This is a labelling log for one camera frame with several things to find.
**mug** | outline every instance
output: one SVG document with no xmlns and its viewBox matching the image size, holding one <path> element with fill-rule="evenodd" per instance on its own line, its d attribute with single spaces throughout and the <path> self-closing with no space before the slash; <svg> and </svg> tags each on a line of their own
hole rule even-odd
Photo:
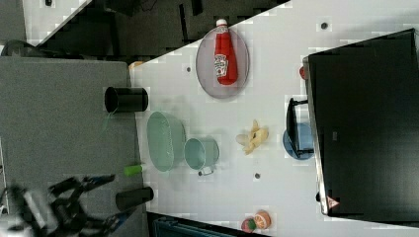
<svg viewBox="0 0 419 237">
<path fill-rule="evenodd" d="M 199 176 L 213 173 L 213 166 L 218 156 L 218 145 L 213 138 L 191 138 L 185 143 L 186 163 L 192 169 L 199 171 Z"/>
</svg>

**gray cubicle wall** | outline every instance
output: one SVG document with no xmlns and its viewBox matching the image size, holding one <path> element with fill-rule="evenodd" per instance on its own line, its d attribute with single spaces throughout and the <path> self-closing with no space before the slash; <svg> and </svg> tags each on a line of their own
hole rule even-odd
<svg viewBox="0 0 419 237">
<path fill-rule="evenodd" d="M 0 1 L 0 40 L 25 40 L 22 0 Z"/>
<path fill-rule="evenodd" d="M 115 194 L 142 187 L 142 177 L 123 173 L 139 162 L 134 114 L 112 116 L 104 131 L 104 91 L 128 83 L 123 62 L 0 57 L 6 183 L 46 193 L 72 176 L 116 174 L 82 202 L 95 216 L 117 212 Z M 141 236 L 142 216 L 137 211 L 118 236 Z"/>
</svg>

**clear plate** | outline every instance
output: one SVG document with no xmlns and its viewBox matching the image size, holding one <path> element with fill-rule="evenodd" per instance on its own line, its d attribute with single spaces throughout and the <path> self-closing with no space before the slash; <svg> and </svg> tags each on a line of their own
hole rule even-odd
<svg viewBox="0 0 419 237">
<path fill-rule="evenodd" d="M 235 32 L 230 30 L 231 42 L 237 58 L 237 81 L 231 85 L 224 86 L 218 83 L 213 67 L 213 54 L 215 51 L 215 29 L 210 31 L 201 41 L 197 54 L 197 75 L 204 90 L 212 97 L 226 99 L 237 95 L 245 86 L 249 72 L 249 52 L 244 40 Z"/>
</svg>

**banana peel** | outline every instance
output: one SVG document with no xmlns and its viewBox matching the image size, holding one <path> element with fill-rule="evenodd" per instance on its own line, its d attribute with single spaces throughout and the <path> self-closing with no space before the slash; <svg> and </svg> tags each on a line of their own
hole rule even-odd
<svg viewBox="0 0 419 237">
<path fill-rule="evenodd" d="M 243 150 L 249 155 L 258 148 L 269 136 L 268 128 L 261 128 L 256 120 L 253 120 L 253 126 L 249 134 L 238 134 L 236 141 L 244 146 Z"/>
</svg>

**red sticker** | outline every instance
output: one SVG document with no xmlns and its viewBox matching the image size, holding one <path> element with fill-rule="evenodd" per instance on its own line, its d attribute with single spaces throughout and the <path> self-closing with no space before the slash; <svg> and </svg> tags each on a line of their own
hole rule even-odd
<svg viewBox="0 0 419 237">
<path fill-rule="evenodd" d="M 339 202 L 335 199 L 333 199 L 332 197 L 327 197 L 327 203 L 329 204 L 329 209 L 335 207 L 336 205 L 339 204 Z"/>
</svg>

